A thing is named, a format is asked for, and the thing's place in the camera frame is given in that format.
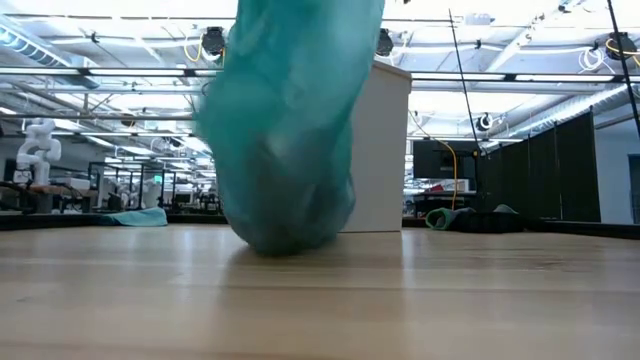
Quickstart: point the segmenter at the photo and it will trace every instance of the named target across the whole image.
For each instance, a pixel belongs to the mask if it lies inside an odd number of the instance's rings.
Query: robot
[[[60,141],[53,139],[51,133],[56,128],[53,119],[34,119],[27,126],[27,138],[18,149],[16,171],[13,182],[26,184],[33,180],[34,185],[49,185],[50,161],[58,161],[62,156]],[[35,154],[29,151],[36,149]],[[31,165],[35,166],[34,179],[31,179]]]

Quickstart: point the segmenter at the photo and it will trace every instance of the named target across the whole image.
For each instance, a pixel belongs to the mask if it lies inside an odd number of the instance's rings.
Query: black pole
[[[460,81],[462,81],[462,91],[464,91],[464,98],[467,102],[467,111],[469,112],[469,124],[473,131],[473,139],[476,141],[476,147],[478,148],[478,154],[482,154],[480,143],[478,142],[478,135],[476,134],[476,128],[473,126],[473,115],[471,114],[471,105],[469,104],[469,94],[467,93],[467,84],[464,81],[464,71],[462,70],[462,61],[460,60],[460,50],[458,49],[458,38],[456,37],[455,24],[453,23],[453,15],[451,9],[449,9],[449,21],[451,22],[451,33],[453,34],[453,45],[456,48],[456,58],[458,59],[458,70],[460,71]]]
[[[178,180],[178,174],[173,173],[173,190],[171,190],[171,207],[176,203],[176,181]]]
[[[138,210],[142,210],[142,187],[144,182],[144,164],[140,166],[140,185],[138,186]]]
[[[618,54],[620,55],[620,62],[622,62],[622,71],[624,72],[624,81],[627,83],[627,92],[629,93],[629,100],[631,102],[631,110],[633,111],[633,118],[636,120],[636,129],[638,130],[638,136],[640,137],[640,118],[638,117],[638,107],[636,106],[635,95],[633,94],[633,88],[631,87],[631,78],[629,77],[629,68],[627,67],[627,60],[624,58],[624,49],[622,46],[622,35],[618,30],[618,22],[616,21],[616,15],[613,11],[613,5],[611,0],[607,0],[609,4],[609,13],[611,14],[611,22],[613,23],[613,32],[618,42]]]
[[[162,169],[162,189],[160,190],[160,207],[164,208],[164,169]]]

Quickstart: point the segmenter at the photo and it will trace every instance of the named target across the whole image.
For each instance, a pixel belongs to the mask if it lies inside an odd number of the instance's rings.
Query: ceiling pipe
[[[640,90],[640,85],[632,86],[634,91]],[[618,85],[609,90],[601,91],[594,95],[575,96],[561,104],[547,109],[530,119],[518,119],[509,122],[509,129],[506,125],[501,125],[489,131],[489,136],[495,137],[518,137],[531,132],[541,132],[552,128],[556,123],[575,118],[585,114],[590,110],[594,115],[618,108],[629,103],[626,85]]]
[[[559,14],[564,14],[566,12],[570,12],[578,3],[582,0],[563,0],[560,4],[550,11],[548,14],[543,13],[537,15],[531,22],[529,26],[522,30],[518,36],[516,36],[510,43],[507,45],[504,50],[496,56],[491,63],[484,70],[485,72],[496,72],[502,65],[504,65],[509,59],[511,59],[514,55],[518,53],[521,47],[529,44],[533,39],[533,33],[543,26],[544,21],[553,18]]]
[[[49,117],[60,120],[129,120],[129,121],[192,121],[191,116],[126,116],[126,115],[49,115],[49,114],[3,114],[3,119],[36,119]]]
[[[72,66],[72,61],[65,55],[56,53],[55,50],[51,49],[51,45],[42,39],[20,31],[9,19],[2,15],[0,15],[0,44],[42,66]],[[87,89],[95,89],[99,86],[98,83],[86,77],[60,77],[58,81],[70,85],[80,85]]]
[[[41,98],[43,98],[45,100],[48,100],[48,101],[50,101],[50,102],[52,102],[54,104],[58,104],[60,106],[64,106],[64,107],[66,107],[68,109],[71,109],[73,111],[77,111],[80,114],[85,114],[85,113],[88,112],[88,111],[85,111],[85,109],[80,107],[80,106],[76,106],[76,105],[74,105],[74,104],[72,104],[70,102],[64,101],[62,99],[58,99],[57,97],[55,97],[53,95],[49,95],[46,92],[43,92],[43,91],[40,91],[40,90],[36,90],[36,89],[32,88],[31,86],[29,86],[27,84],[15,82],[15,81],[11,81],[11,82],[9,82],[9,84],[17,87],[18,89],[20,89],[22,91],[37,95],[37,96],[39,96],[39,97],[41,97]]]

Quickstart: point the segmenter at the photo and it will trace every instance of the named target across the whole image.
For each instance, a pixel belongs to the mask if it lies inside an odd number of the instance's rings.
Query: pole
[[[635,95],[633,94],[633,88],[631,87],[631,78],[629,77],[629,68],[627,67],[627,60],[624,58],[624,49],[622,48],[622,35],[618,30],[618,22],[616,21],[616,15],[613,11],[613,5],[611,0],[607,0],[609,4],[609,14],[611,14],[611,22],[613,23],[613,32],[615,33],[616,41],[618,42],[618,52],[620,54],[620,62],[622,63],[622,71],[624,72],[624,80],[627,83],[627,92],[629,93],[629,101],[631,102],[631,110],[633,112],[633,118],[636,120],[636,129],[638,130],[638,137],[640,137],[640,118],[638,117],[638,107],[636,105]]]

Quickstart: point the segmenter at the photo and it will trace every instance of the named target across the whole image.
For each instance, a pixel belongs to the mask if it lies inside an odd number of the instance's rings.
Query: teal fabric
[[[427,226],[433,230],[448,230],[453,220],[456,219],[456,216],[463,212],[475,212],[475,210],[472,208],[462,208],[458,210],[448,208],[435,209],[427,214],[425,222]],[[504,204],[498,205],[493,212],[517,214],[515,210]]]
[[[126,211],[117,214],[104,215],[100,219],[102,225],[121,226],[167,226],[167,214],[163,209],[151,208],[139,211]]]
[[[472,208],[451,210],[440,208],[430,211],[425,218],[427,226],[433,230],[447,230],[456,216],[461,212],[474,211]]]
[[[384,0],[239,0],[198,132],[234,231],[259,253],[333,239],[355,204],[351,112]]]

